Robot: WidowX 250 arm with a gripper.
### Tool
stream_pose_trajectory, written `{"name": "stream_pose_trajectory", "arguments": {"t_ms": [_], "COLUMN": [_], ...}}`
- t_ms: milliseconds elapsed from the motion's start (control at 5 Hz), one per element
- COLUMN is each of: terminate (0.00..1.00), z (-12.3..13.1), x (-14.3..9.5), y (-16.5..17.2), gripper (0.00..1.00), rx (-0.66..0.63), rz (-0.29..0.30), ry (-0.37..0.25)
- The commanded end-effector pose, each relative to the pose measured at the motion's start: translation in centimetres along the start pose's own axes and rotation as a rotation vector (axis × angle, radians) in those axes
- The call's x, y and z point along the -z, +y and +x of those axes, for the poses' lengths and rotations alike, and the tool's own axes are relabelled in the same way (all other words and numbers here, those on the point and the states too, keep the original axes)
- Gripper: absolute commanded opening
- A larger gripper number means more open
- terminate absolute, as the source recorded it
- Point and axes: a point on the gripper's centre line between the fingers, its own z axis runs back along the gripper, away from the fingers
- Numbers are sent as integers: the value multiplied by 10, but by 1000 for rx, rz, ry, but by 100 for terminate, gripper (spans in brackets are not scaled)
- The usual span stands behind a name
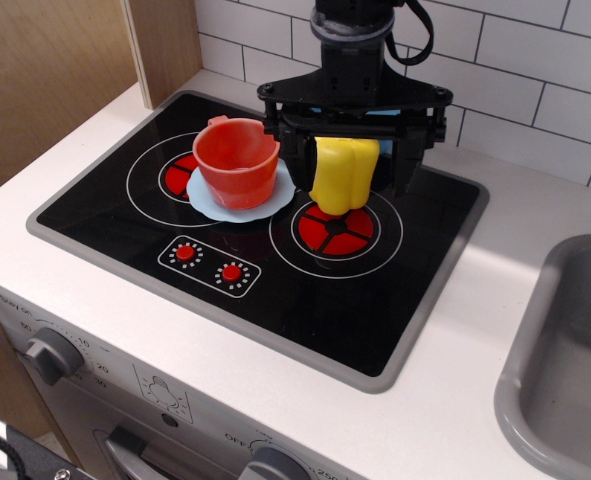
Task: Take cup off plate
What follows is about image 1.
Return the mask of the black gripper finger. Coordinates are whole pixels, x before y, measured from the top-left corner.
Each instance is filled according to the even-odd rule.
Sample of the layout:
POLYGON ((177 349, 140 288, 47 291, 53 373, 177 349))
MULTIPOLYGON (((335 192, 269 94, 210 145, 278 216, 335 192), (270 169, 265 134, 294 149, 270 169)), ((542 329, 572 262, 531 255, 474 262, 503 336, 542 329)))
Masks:
POLYGON ((423 160, 424 147, 413 141, 379 141, 378 145, 374 191, 388 191, 400 197, 408 190, 423 160))
POLYGON ((311 191, 317 167, 317 144, 313 137, 295 136, 281 141, 280 158, 286 163, 293 184, 311 191))

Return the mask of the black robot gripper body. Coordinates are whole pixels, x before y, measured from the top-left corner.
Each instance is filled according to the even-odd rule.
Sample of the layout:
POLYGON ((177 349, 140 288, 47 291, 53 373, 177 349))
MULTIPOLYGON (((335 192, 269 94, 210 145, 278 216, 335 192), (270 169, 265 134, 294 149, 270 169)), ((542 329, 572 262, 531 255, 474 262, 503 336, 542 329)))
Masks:
POLYGON ((265 132, 280 142, 288 137, 313 137, 313 108, 348 114, 399 109, 395 141, 421 143, 424 149, 444 141, 445 110, 453 100, 452 92, 410 79, 385 59, 389 54, 404 66, 414 66, 427 59, 431 48, 427 45, 418 55, 402 58, 391 36, 358 45, 324 42, 321 68, 258 88, 265 105, 265 132))

